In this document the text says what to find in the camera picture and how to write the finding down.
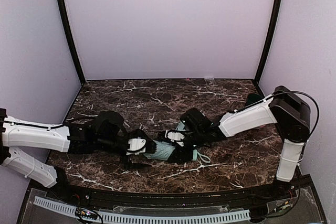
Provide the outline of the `black and mint umbrella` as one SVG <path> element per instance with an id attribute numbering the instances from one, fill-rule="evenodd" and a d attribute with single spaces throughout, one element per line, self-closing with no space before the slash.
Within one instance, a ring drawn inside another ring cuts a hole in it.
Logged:
<path id="1" fill-rule="evenodd" d="M 183 122 L 180 122 L 174 130 L 160 132 L 157 139 L 154 140 L 157 144 L 157 151 L 154 154 L 144 154 L 143 156 L 147 159 L 167 162 L 168 157 L 175 149 L 175 147 L 172 145 L 172 142 L 181 142 L 180 145 L 183 146 L 183 142 L 186 141 L 187 138 L 191 138 L 193 133 L 193 130 L 190 130 Z M 209 164 L 211 159 L 208 156 L 200 153 L 198 148 L 199 146 L 196 148 L 196 160 L 200 159 L 203 163 Z"/>

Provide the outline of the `dark green mug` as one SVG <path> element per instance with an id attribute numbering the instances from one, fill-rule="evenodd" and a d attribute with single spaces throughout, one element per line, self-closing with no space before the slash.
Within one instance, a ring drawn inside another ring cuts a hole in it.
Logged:
<path id="1" fill-rule="evenodd" d="M 250 93 L 248 96 L 247 96 L 247 99 L 246 99 L 246 102 L 245 102 L 245 106 L 248 106 L 248 105 L 251 105 L 251 104 L 254 104 L 260 100 L 262 100 L 263 97 L 259 94 L 256 94 L 256 93 Z"/>

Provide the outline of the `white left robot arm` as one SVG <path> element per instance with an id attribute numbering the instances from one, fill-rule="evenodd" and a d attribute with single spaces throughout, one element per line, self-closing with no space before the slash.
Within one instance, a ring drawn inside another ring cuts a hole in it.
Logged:
<path id="1" fill-rule="evenodd" d="M 70 154 L 91 154 L 102 150 L 119 154 L 126 167 L 138 168 L 132 155 L 153 154 L 157 144 L 142 130 L 128 132 L 123 117 L 114 111 L 82 116 L 63 124 L 41 124 L 16 119 L 1 109 L 1 165 L 46 188 L 68 186 L 66 172 L 44 164 L 20 147 L 44 148 Z"/>

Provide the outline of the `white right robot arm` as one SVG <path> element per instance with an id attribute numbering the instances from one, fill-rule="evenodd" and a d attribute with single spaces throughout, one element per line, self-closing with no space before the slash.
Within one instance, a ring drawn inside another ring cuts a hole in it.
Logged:
<path id="1" fill-rule="evenodd" d="M 270 95 L 213 119 L 191 108 L 180 116 L 177 129 L 160 132 L 157 141 L 173 146 L 167 159 L 170 163 L 184 163 L 194 159 L 196 150 L 204 145 L 273 127 L 282 140 L 275 180 L 288 183 L 303 158 L 319 115 L 319 106 L 312 96 L 278 86 Z"/>

